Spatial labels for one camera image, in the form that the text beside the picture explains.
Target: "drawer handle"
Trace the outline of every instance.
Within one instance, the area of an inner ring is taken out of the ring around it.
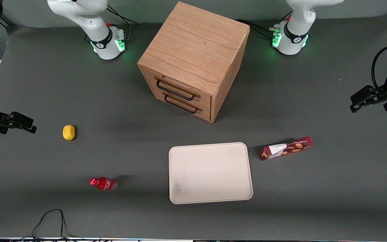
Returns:
[[[171,91],[170,89],[167,89],[167,88],[165,88],[165,87],[161,87],[161,86],[159,85],[159,83],[161,83],[161,80],[159,80],[159,79],[157,79],[157,80],[158,80],[158,81],[156,82],[156,85],[157,85],[160,89],[162,89],[162,90],[164,90],[164,91],[167,91],[167,92],[171,93],[172,95],[176,95],[176,96],[178,96],[179,98],[183,98],[184,100],[187,100],[187,101],[192,101],[192,100],[195,98],[195,95],[194,95],[194,94],[192,95],[191,98],[189,98],[189,97],[186,97],[186,96],[184,96],[184,95],[180,95],[180,94],[178,94],[178,93],[176,93],[176,92],[173,92],[173,91]]]
[[[179,109],[181,109],[183,111],[186,111],[186,112],[188,112],[190,114],[195,114],[195,113],[198,112],[198,108],[196,108],[194,111],[191,111],[191,110],[186,109],[186,108],[184,108],[184,107],[182,107],[180,105],[177,105],[177,104],[175,104],[175,103],[173,103],[171,101],[168,101],[167,98],[168,98],[168,95],[165,95],[165,98],[164,98],[165,102],[167,102],[167,103],[169,103],[169,104],[171,104],[171,105],[173,105],[173,106],[175,106],[175,107],[177,107],[177,108],[179,108]]]

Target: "wooden cabinet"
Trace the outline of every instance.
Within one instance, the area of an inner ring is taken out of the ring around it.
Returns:
[[[248,35],[246,24],[178,2],[137,64],[157,99],[214,122]]]

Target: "lemon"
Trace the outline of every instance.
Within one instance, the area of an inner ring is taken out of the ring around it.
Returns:
[[[76,135],[76,132],[74,130],[74,126],[67,125],[63,128],[62,132],[63,138],[66,140],[73,140],[74,136]]]

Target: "plastic bottle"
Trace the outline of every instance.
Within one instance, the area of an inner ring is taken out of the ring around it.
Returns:
[[[115,179],[110,179],[106,177],[92,178],[90,179],[89,184],[91,184],[92,186],[95,186],[100,190],[109,190],[109,191],[113,191],[117,187],[117,181],[115,181]]]

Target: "white tray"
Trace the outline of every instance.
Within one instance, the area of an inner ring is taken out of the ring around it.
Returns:
[[[253,196],[243,143],[172,147],[169,198],[174,204],[248,200]]]

